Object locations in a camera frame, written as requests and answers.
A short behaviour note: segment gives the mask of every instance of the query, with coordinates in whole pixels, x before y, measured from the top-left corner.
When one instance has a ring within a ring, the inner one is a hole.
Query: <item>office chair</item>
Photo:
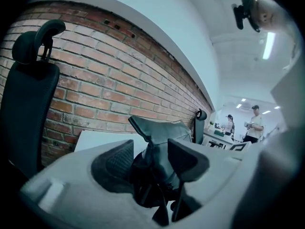
[[[0,140],[11,169],[20,179],[29,179],[42,168],[41,138],[47,112],[59,79],[59,68],[48,60],[52,36],[66,29],[51,20],[39,30],[23,33],[15,41],[15,63],[8,74],[0,109]],[[41,61],[38,50],[44,45]]]
[[[148,146],[134,159],[130,170],[135,201],[146,208],[159,206],[153,219],[168,225],[166,205],[179,196],[179,178],[168,160],[168,139],[191,142],[191,130],[182,122],[149,121],[131,116],[129,122]]]
[[[196,113],[194,120],[194,135],[193,143],[202,144],[203,142],[203,130],[204,130],[204,121],[207,118],[207,114],[202,109]]]

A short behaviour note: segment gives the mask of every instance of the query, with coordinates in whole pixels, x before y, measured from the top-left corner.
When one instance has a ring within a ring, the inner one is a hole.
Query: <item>ceiling light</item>
[[[266,47],[265,47],[265,51],[264,51],[264,54],[263,54],[263,59],[269,59],[274,41],[275,41],[275,33],[268,32]]]

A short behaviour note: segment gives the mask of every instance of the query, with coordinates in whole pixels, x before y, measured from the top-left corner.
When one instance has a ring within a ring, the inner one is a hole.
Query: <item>desk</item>
[[[213,140],[218,143],[222,143],[224,145],[224,149],[225,149],[225,147],[227,145],[230,146],[234,143],[228,135],[219,136],[219,135],[214,134],[214,131],[210,131],[207,129],[203,130],[203,136],[204,136],[203,145],[207,145],[207,143],[209,141]]]

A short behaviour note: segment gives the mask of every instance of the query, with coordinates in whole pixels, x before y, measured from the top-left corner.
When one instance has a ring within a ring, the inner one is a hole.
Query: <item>red brick wall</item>
[[[191,128],[198,108],[210,114],[188,73],[149,35],[114,14],[68,2],[31,5],[12,24],[0,50],[0,98],[14,41],[50,19],[67,29],[54,38],[51,55],[61,75],[43,134],[45,165],[73,151],[84,129],[132,133],[130,115],[182,119]]]

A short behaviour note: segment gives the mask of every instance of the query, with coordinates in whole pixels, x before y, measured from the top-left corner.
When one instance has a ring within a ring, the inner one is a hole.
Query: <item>chair headrest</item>
[[[208,117],[208,115],[202,109],[199,109],[199,111],[196,113],[197,120],[205,120],[207,117]]]
[[[27,31],[20,35],[12,48],[13,59],[22,64],[29,64],[37,60],[41,45],[51,49],[50,41],[53,36],[62,33],[66,25],[61,20],[50,20],[44,23],[39,30]]]

